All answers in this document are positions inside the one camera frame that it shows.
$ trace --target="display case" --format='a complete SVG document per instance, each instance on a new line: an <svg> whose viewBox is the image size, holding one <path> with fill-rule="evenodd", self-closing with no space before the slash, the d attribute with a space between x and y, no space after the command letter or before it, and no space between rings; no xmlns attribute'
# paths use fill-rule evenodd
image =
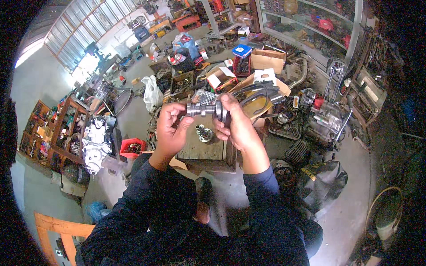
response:
<svg viewBox="0 0 426 266"><path fill-rule="evenodd" d="M349 65L357 45L362 0L256 0L261 32L305 50L326 71L329 59Z"/></svg>

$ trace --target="red box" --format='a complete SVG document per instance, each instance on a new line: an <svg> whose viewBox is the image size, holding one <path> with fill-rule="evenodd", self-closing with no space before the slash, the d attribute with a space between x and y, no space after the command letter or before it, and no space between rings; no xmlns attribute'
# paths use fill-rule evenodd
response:
<svg viewBox="0 0 426 266"><path fill-rule="evenodd" d="M126 139L126 140L123 140L123 142L121 142L121 148L120 148L121 156L124 156L129 159L136 159L139 156L139 154L136 154L134 152L124 152L132 143L139 143L141 145L141 152L145 151L146 142L144 140L140 140L137 137L135 137L133 139Z"/></svg>
<svg viewBox="0 0 426 266"><path fill-rule="evenodd" d="M236 75L236 77L248 77L251 74L251 54L248 55L248 73L247 72L237 72L238 62L240 62L242 58L235 56L234 63L232 64L232 72Z"/></svg>

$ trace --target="bucket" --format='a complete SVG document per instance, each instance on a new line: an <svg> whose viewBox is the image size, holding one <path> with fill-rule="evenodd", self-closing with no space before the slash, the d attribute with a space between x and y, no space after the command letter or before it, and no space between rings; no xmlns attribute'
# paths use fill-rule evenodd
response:
<svg viewBox="0 0 426 266"><path fill-rule="evenodd" d="M191 55L189 54L188 48L179 48L175 52L173 52L170 55L170 57L175 57L176 54L183 55L185 57L183 59L183 61L180 62L179 64L176 64L176 65L172 65L172 64L170 64L169 61L168 62L171 65L171 67L176 70L176 72L178 74L183 74L183 73L186 73L186 72L189 72L189 71L192 71L192 70L195 69L195 65L194 65L194 62L192 60Z"/></svg>

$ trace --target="gray floor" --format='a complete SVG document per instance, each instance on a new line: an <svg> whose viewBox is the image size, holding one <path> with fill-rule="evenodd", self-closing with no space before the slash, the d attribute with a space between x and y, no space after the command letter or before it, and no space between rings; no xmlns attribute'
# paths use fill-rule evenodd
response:
<svg viewBox="0 0 426 266"><path fill-rule="evenodd" d="M190 32L195 38L200 38L205 33L204 27ZM170 42L177 34L175 30L162 39L156 40L156 43L161 48L162 43ZM209 60L231 57L230 51L225 51ZM150 60L145 57L129 68L124 76L127 80L132 80L136 77L152 75L152 70L147 66L149 63ZM136 98L119 115L118 127L123 136L144 140L148 120L145 103L142 99ZM358 237L363 232L370 200L370 183L375 182L371 180L369 153L358 142L353 141L351 136L347 135L343 140L336 160L339 160L347 171L349 180L332 207L319 219L324 230L324 241L318 253L311 258L313 266L346 264ZM238 170L237 174L204 173L204 175L210 178L213 185L214 202L210 226L220 235L234 235L239 228L246 225L249 208L242 171ZM195 179L196 176L190 174L189 178ZM95 200L104 201L111 208L122 196L125 188L121 176L111 176L106 169L102 169L94 180L91 180L83 204L86 205Z"/></svg>

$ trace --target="table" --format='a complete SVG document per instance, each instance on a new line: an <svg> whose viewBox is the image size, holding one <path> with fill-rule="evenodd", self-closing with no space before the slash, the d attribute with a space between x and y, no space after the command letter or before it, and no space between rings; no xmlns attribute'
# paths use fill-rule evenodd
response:
<svg viewBox="0 0 426 266"><path fill-rule="evenodd" d="M187 142L176 158L187 165L188 171L199 174L201 171L236 172L236 149L223 140L207 145L198 139L195 126L203 124L205 128L214 130L212 116L194 117L194 123L187 131Z"/></svg>

